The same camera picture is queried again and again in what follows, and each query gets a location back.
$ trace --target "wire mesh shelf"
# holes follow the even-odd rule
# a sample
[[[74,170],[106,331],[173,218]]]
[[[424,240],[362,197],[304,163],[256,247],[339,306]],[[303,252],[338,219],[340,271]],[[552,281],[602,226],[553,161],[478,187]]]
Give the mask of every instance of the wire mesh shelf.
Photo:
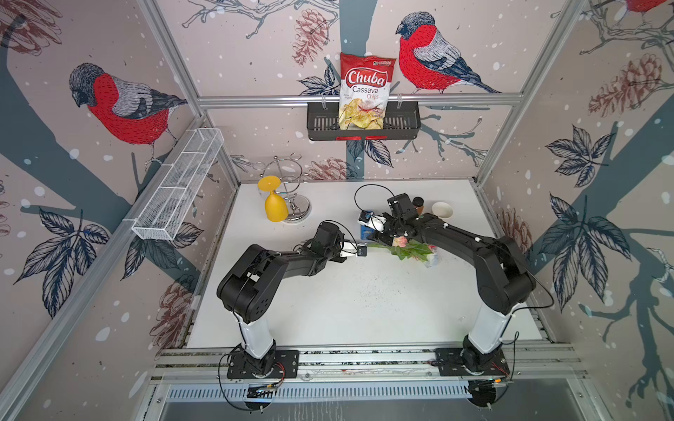
[[[131,228],[147,240],[173,240],[224,139],[219,129],[196,129]]]

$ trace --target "cassava chip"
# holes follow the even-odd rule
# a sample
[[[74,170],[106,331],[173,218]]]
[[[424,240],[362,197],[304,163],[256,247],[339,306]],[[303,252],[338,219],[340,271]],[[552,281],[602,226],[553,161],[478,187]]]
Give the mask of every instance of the cassava chip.
[[[382,129],[396,60],[342,53],[340,61],[340,129]]]

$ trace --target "pink flower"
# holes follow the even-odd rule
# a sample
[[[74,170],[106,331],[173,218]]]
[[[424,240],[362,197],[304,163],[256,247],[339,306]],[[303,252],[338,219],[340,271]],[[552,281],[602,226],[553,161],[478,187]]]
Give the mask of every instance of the pink flower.
[[[395,237],[393,239],[393,247],[405,247],[407,245],[407,237]]]

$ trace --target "metal panel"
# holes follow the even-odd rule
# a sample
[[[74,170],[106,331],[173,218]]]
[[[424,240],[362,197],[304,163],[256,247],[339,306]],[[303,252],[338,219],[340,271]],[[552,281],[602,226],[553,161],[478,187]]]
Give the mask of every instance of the metal panel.
[[[195,117],[203,115],[203,110],[199,107],[197,89],[189,76],[189,72],[180,57],[180,52],[173,41],[173,37],[166,26],[164,17],[159,10],[155,0],[138,0],[140,10],[143,12],[148,25],[157,39],[159,48],[164,54],[166,63],[171,68],[176,82],[180,85],[187,99],[187,105]]]
[[[514,94],[399,94],[390,101],[418,101],[422,106],[483,106],[519,105],[524,99]],[[331,96],[202,96],[199,106],[213,108],[276,108],[307,106],[308,102],[339,102],[339,95]]]
[[[522,92],[524,93],[522,103],[510,111],[510,115],[506,119],[503,128],[496,137],[487,157],[477,172],[477,185],[482,185],[494,169],[501,153],[503,153],[508,141],[515,133],[524,113],[531,105],[536,93],[545,80],[545,76],[548,74],[550,68],[552,68],[555,59],[564,47],[571,31],[574,29],[574,24],[578,21],[578,16],[582,13],[585,4],[586,0],[568,0],[564,5],[559,18],[557,19],[557,24],[552,32],[550,32],[545,47],[541,50],[536,65],[524,84],[524,88],[522,89]]]
[[[203,117],[192,120],[189,128],[166,158],[166,162],[176,160],[180,151],[189,141],[191,131],[198,128],[203,122]],[[143,193],[131,206],[126,218],[122,220],[122,223],[111,236],[105,252],[94,261],[84,278],[56,314],[56,317],[49,323],[40,339],[19,365],[7,386],[2,390],[2,394],[0,394],[0,420],[14,420],[18,416],[21,408],[40,382],[51,362],[56,358],[70,333],[75,329],[97,292],[108,279],[110,272],[114,270],[119,259],[126,255],[129,243],[135,236],[131,231],[133,220],[150,200],[169,168],[170,166],[161,166],[152,177]]]

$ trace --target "white tabletop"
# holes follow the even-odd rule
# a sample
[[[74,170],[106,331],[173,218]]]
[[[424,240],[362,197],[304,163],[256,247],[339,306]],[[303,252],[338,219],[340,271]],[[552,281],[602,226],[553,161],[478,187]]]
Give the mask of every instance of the white tabletop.
[[[426,212],[436,201],[445,201],[454,208],[451,224],[493,236],[467,180],[377,183],[395,194],[423,197]],[[268,221],[265,197],[257,186],[241,185],[188,348],[232,347],[241,341],[235,318],[224,309],[216,289],[250,244],[289,251],[312,238],[326,219],[343,223],[359,239],[359,210],[353,193],[363,184],[367,183],[301,185],[298,193],[311,200],[313,209],[297,225]],[[380,187],[365,187],[358,202],[363,209],[389,212],[389,196]],[[401,261],[387,250],[368,248],[366,257],[329,261],[315,276],[282,280],[263,318],[279,346],[433,344],[462,341],[481,303],[473,266],[444,250],[439,251],[438,265],[428,269],[414,259]],[[541,338],[527,311],[516,313],[504,337],[512,338],[516,331],[520,339]]]

